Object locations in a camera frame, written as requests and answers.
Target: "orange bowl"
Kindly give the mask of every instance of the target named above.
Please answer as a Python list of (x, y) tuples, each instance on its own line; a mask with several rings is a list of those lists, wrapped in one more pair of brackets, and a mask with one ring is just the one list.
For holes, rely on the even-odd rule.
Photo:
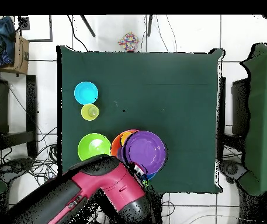
[(130, 129), (130, 130), (128, 130), (128, 131), (124, 131), (124, 132), (122, 132), (121, 134), (119, 134), (116, 138), (115, 138), (115, 140), (113, 140), (113, 142), (112, 142), (112, 148), (111, 148), (111, 150), (110, 150), (110, 154), (112, 155), (112, 156), (115, 156), (115, 157), (117, 157), (117, 151), (119, 150), (119, 148), (121, 148), (122, 147), (122, 145), (121, 145), (121, 137), (122, 137), (122, 135), (125, 133), (125, 132), (130, 132), (130, 133), (135, 133), (135, 132), (137, 132), (138, 130), (137, 129)]

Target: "plastic bowl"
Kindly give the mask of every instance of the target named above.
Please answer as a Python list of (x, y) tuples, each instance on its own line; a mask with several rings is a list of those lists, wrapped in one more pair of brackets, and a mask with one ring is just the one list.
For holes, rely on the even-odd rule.
[(77, 151), (81, 160), (101, 154), (110, 155), (110, 142), (101, 134), (90, 133), (81, 139)]
[(74, 96), (82, 105), (94, 103), (98, 98), (98, 89), (92, 82), (81, 82), (75, 87)]
[(125, 133), (125, 132), (130, 132), (130, 133), (135, 133), (135, 132), (137, 132), (138, 130), (137, 129), (130, 129), (130, 130), (128, 130), (128, 131), (124, 131), (124, 132), (122, 132), (121, 134), (119, 134), (116, 138), (115, 138), (115, 140), (113, 140), (113, 142), (112, 142), (112, 149), (111, 149), (111, 154), (112, 154), (112, 156), (115, 156), (115, 157), (117, 157), (117, 151), (122, 147), (121, 146), (121, 137), (122, 137), (122, 135)]
[(125, 132), (122, 136), (121, 136), (121, 146), (124, 146), (124, 143), (126, 141), (126, 139), (131, 135), (131, 132)]
[(94, 104), (86, 104), (81, 109), (81, 116), (85, 120), (92, 121), (99, 115), (99, 109)]
[(157, 173), (151, 173), (151, 174), (147, 174), (147, 180), (151, 180)]
[(166, 150), (161, 139), (152, 132), (139, 131), (131, 134), (122, 149), (126, 163), (142, 165), (148, 174), (156, 173), (165, 162)]

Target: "green bowl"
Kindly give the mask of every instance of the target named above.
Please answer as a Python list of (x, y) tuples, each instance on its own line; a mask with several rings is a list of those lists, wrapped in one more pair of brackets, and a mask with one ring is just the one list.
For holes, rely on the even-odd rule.
[(87, 160), (93, 156), (110, 155), (109, 140), (98, 133), (90, 133), (84, 136), (78, 144), (78, 156), (81, 160)]

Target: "table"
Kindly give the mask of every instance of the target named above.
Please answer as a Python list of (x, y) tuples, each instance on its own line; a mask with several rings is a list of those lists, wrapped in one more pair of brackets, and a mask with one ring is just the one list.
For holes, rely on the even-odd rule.
[[(214, 180), (221, 49), (209, 54), (81, 53), (62, 46), (57, 52), (63, 172), (80, 162), (77, 146), (86, 134), (97, 132), (112, 142), (125, 130), (147, 130), (168, 149), (165, 166), (150, 181), (156, 191), (220, 192)], [(100, 115), (94, 121), (81, 117), (82, 105), (74, 98), (82, 81), (93, 82), (99, 90), (94, 104)]]

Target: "purple plate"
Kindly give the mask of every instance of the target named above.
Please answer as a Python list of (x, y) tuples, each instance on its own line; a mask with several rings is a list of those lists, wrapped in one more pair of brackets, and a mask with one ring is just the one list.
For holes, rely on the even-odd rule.
[(147, 174), (156, 173), (164, 164), (164, 144), (152, 132), (139, 131), (131, 134), (125, 142), (124, 149), (128, 162), (139, 164)]

